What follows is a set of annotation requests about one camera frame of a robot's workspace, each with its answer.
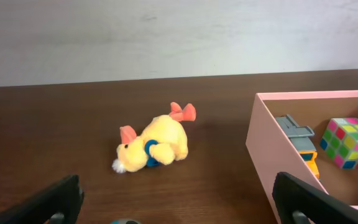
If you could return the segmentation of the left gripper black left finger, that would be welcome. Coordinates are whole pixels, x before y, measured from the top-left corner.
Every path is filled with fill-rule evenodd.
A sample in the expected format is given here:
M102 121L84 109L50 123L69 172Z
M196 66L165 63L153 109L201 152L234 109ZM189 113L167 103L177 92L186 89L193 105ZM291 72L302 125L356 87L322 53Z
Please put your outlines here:
M24 202L0 212L0 224L75 224L85 193L78 175L69 175Z

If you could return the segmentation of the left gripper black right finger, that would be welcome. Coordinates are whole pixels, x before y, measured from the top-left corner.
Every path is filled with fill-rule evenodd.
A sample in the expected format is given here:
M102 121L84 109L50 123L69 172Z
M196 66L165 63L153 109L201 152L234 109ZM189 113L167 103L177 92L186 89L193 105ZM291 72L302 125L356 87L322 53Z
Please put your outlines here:
M282 224L358 224L358 210L287 173L276 175L273 200Z

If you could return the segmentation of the yellow grey toy truck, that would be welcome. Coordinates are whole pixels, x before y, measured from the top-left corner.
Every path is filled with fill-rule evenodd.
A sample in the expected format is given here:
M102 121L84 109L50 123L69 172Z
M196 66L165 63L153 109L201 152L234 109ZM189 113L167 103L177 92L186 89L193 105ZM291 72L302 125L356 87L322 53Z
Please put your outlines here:
M311 137L314 136L314 131L309 126L300 126L289 114L275 117L275 120L314 176L319 179L319 170L315 161L318 153L311 141Z

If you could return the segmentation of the multicolour puzzle cube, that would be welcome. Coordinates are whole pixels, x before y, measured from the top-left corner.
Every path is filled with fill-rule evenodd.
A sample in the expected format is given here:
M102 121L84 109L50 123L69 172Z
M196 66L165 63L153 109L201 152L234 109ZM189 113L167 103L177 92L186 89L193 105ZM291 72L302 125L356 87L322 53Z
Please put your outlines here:
M332 118L319 143L342 169L358 169L358 118Z

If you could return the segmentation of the yellow plush dog toy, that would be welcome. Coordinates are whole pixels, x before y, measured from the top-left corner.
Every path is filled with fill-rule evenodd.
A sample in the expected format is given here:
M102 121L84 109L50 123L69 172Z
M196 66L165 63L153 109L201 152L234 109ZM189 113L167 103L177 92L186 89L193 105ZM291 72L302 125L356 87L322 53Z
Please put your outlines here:
M170 165L188 155L188 138L182 121L194 121L196 109L188 103L182 108L170 103L171 112L154 117L140 135L131 126L120 128L121 143L112 169L119 173L137 172L144 167Z

